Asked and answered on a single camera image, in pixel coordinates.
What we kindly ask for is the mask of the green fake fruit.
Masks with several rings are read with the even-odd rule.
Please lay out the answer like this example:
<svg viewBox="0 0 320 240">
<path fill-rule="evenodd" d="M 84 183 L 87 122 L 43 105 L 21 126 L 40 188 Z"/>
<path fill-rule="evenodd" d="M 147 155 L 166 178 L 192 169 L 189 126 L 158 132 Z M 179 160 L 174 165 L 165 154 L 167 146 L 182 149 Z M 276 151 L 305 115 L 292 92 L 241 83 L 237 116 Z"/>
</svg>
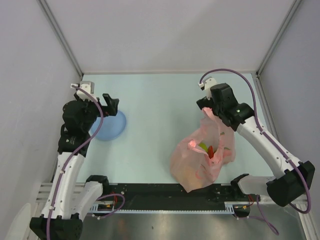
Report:
<svg viewBox="0 0 320 240">
<path fill-rule="evenodd" d="M 199 147 L 201 147 L 206 153 L 208 152 L 208 147 L 206 146 L 205 143 L 200 142 L 198 145 L 199 145 Z"/>
</svg>

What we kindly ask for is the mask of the pink plastic bag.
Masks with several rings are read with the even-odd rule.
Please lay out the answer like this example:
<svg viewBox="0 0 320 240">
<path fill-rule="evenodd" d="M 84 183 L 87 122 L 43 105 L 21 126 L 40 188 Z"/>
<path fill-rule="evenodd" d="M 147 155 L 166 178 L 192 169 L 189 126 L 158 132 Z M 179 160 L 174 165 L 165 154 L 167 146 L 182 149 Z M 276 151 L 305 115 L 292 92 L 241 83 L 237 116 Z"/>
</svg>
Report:
<svg viewBox="0 0 320 240">
<path fill-rule="evenodd" d="M 208 107 L 203 108 L 200 127 L 184 138 L 170 157 L 170 173 L 186 192 L 208 187 L 217 180 L 221 168 L 236 157 L 235 133 Z M 199 143 L 213 147 L 209 158 Z"/>
</svg>

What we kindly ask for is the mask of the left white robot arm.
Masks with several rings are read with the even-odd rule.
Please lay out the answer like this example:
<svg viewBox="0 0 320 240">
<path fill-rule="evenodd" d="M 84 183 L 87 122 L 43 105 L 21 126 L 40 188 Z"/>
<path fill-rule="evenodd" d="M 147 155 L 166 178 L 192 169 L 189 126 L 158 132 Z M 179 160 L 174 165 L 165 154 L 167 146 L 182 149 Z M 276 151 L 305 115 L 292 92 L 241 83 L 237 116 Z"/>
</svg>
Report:
<svg viewBox="0 0 320 240">
<path fill-rule="evenodd" d="M 75 95 L 62 110 L 63 125 L 58 141 L 55 175 L 46 204 L 39 217 L 32 217 L 29 227 L 41 240 L 78 240 L 83 222 L 97 199 L 110 196 L 109 180 L 103 175 L 90 175 L 77 197 L 74 190 L 78 174 L 86 159 L 90 141 L 89 131 L 97 119 L 116 116 L 119 99 L 104 93 L 102 106 L 98 98 Z"/>
</svg>

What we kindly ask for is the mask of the red fake watermelon slice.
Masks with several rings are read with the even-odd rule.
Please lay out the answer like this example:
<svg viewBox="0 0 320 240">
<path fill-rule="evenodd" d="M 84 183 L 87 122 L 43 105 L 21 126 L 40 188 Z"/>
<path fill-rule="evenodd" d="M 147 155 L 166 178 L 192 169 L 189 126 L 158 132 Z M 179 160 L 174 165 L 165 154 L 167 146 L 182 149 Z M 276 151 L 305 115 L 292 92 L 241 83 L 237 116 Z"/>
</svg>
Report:
<svg viewBox="0 0 320 240">
<path fill-rule="evenodd" d="M 215 152 L 212 145 L 207 148 L 207 154 L 210 159 L 214 157 Z"/>
</svg>

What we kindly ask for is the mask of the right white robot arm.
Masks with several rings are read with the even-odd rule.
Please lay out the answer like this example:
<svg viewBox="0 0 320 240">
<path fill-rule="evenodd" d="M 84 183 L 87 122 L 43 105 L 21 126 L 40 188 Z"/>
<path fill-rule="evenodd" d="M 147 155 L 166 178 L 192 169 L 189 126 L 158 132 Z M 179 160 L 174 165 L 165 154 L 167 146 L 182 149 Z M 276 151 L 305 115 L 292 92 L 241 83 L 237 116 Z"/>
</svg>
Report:
<svg viewBox="0 0 320 240">
<path fill-rule="evenodd" d="M 232 88 L 226 83 L 198 85 L 206 96 L 196 103 L 200 109 L 209 108 L 225 126 L 244 137 L 265 160 L 272 176 L 242 174 L 231 183 L 231 196 L 242 201 L 248 195 L 269 196 L 277 205 L 285 207 L 310 189 L 315 167 L 310 161 L 301 162 L 286 151 L 283 156 L 274 146 L 277 140 L 268 140 L 269 131 L 256 124 L 255 112 L 246 103 L 238 103 Z"/>
</svg>

